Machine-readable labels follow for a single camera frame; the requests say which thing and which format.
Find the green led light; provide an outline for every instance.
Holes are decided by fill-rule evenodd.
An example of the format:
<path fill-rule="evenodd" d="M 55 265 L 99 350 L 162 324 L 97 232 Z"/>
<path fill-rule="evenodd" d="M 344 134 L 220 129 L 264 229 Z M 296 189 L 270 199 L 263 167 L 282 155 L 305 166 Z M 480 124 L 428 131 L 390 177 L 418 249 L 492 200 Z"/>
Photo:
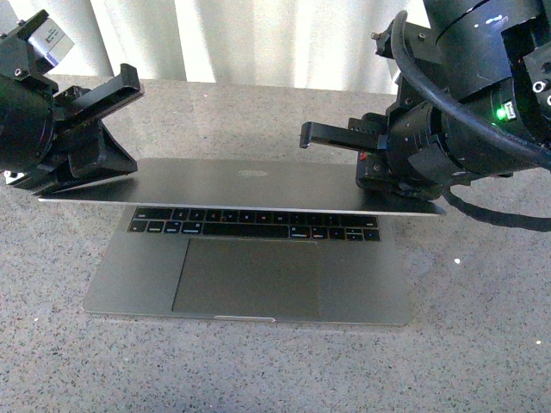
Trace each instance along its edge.
<path fill-rule="evenodd" d="M 497 111 L 496 111 L 496 117 L 499 119 L 499 120 L 503 120 L 507 117 L 507 111 L 503 108 L 499 108 Z"/>

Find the trackpad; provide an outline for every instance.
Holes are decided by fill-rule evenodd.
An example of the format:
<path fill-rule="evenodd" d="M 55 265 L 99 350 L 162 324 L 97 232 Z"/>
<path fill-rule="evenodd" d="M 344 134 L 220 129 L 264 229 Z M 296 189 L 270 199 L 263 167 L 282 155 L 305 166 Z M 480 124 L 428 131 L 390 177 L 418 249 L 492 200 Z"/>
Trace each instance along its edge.
<path fill-rule="evenodd" d="M 192 315 L 316 319 L 318 246 L 192 238 L 172 310 Z"/>

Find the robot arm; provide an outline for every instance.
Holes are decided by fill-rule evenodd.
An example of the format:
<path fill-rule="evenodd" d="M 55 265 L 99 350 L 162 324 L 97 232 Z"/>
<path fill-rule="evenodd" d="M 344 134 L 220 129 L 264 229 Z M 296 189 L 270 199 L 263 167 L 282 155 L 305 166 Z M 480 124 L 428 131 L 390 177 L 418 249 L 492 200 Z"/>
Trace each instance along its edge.
<path fill-rule="evenodd" d="M 400 12 L 373 34 L 401 73 L 385 115 L 348 129 L 307 122 L 312 142 L 358 151 L 366 189 L 433 200 L 453 185 L 551 170 L 551 2 L 424 0 L 432 29 Z"/>
<path fill-rule="evenodd" d="M 143 95 L 136 69 L 58 93 L 44 74 L 72 45 L 44 10 L 0 36 L 0 170 L 16 188 L 46 194 L 137 170 L 102 123 Z"/>

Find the black cable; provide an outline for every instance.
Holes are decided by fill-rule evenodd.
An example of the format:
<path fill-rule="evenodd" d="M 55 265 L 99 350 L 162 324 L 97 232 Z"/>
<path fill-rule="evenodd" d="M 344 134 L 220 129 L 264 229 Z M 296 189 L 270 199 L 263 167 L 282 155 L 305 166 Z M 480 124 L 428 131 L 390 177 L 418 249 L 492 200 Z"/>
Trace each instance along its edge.
<path fill-rule="evenodd" d="M 486 119 L 478 116 L 470 108 L 461 105 L 451 96 L 441 91 L 417 67 L 415 60 L 410 56 L 404 37 L 407 12 L 400 11 L 394 18 L 390 45 L 393 57 L 407 81 L 427 101 L 432 103 L 449 116 L 457 119 L 465 126 L 478 133 L 488 144 L 499 148 L 508 154 L 522 160 L 551 170 L 551 151 L 532 144 L 498 127 L 493 127 Z"/>
<path fill-rule="evenodd" d="M 506 226 L 508 228 L 523 228 L 530 231 L 551 231 L 551 219 L 549 218 L 529 217 L 516 213 L 500 213 L 491 209 L 485 209 L 465 202 L 457 195 L 452 194 L 449 188 L 445 190 L 443 197 L 452 207 L 480 222 L 496 226 Z"/>

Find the laptop keyboard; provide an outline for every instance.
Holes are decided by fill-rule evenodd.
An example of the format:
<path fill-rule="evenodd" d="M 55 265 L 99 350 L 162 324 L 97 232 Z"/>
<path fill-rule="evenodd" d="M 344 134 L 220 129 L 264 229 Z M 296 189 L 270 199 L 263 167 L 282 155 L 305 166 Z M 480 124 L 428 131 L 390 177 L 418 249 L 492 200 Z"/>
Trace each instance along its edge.
<path fill-rule="evenodd" d="M 136 208 L 128 232 L 210 237 L 380 241 L 370 215 L 192 208 Z"/>

